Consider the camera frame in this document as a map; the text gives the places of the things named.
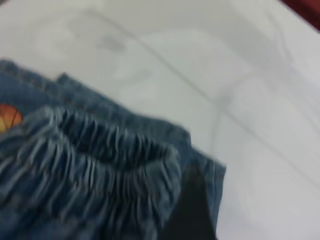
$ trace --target tile floor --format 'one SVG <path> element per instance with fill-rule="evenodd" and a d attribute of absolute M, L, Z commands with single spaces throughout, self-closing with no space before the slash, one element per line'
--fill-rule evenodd
<path fill-rule="evenodd" d="M 219 239 L 320 239 L 320 35 L 277 0 L 10 0 L 0 57 L 189 129 Z"/>

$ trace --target fabric fold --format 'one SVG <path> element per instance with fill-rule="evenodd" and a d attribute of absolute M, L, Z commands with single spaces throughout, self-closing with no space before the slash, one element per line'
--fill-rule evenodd
<path fill-rule="evenodd" d="M 161 229 L 180 193 L 172 146 L 85 114 L 42 108 L 0 143 L 0 199 L 30 214 L 143 236 Z M 126 167 L 117 163 L 123 159 Z"/>

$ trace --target orange patch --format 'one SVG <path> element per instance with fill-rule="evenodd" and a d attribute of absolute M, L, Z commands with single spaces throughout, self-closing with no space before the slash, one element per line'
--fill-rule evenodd
<path fill-rule="evenodd" d="M 7 104 L 0 104 L 0 134 L 22 122 L 22 115 L 18 110 Z"/>

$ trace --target blue denim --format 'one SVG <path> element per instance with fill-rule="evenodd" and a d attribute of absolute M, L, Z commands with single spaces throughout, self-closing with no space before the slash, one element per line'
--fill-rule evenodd
<path fill-rule="evenodd" d="M 0 239 L 22 237 L 17 230 L 43 239 L 38 230 L 57 223 L 83 228 L 69 237 L 152 239 L 181 190 L 173 146 L 88 114 L 44 107 L 0 143 L 0 218 L 11 217 L 3 209 L 21 211 L 1 224 Z"/>
<path fill-rule="evenodd" d="M 223 180 L 226 171 L 224 166 L 193 149 L 189 144 L 189 134 L 183 130 L 183 128 L 177 127 L 166 121 L 136 115 L 111 100 L 89 91 L 86 87 L 80 85 L 80 83 L 77 83 L 72 79 L 69 81 L 68 76 L 65 75 L 64 77 L 67 77 L 64 80 L 64 83 L 63 81 L 54 83 L 34 72 L 19 68 L 12 62 L 0 61 L 0 103 L 15 106 L 23 115 L 35 112 L 45 105 L 51 107 L 60 106 L 63 107 L 66 112 L 70 112 L 73 116 L 75 114 L 90 114 L 96 119 L 100 119 L 99 121 L 119 126 L 119 129 L 128 129 L 131 134 L 143 134 L 156 140 L 159 144 L 174 146 L 180 156 L 177 160 L 180 171 L 183 170 L 185 166 L 197 164 L 203 172 L 206 182 L 209 212 L 213 227 L 216 228 L 219 206 L 222 198 Z M 167 209 L 167 212 L 169 213 L 171 207 L 172 206 L 167 208 L 164 207 L 163 209 Z M 167 218 L 163 217 L 158 221 L 161 228 L 166 223 L 166 220 Z M 158 226 L 152 225 L 153 224 L 151 224 L 150 227 L 147 227 L 147 229 L 150 229 L 149 232 L 153 232 L 152 229 L 158 228 Z M 61 229 L 65 229 L 65 231 L 70 230 L 67 226 L 64 226 L 64 228 Z M 134 235 L 135 234 L 133 233 L 130 235 L 132 237 L 131 239 L 134 239 Z"/>

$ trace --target red object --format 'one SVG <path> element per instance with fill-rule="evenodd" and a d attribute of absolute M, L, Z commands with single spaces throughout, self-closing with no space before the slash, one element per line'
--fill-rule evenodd
<path fill-rule="evenodd" d="M 281 0 L 320 31 L 320 0 Z"/>

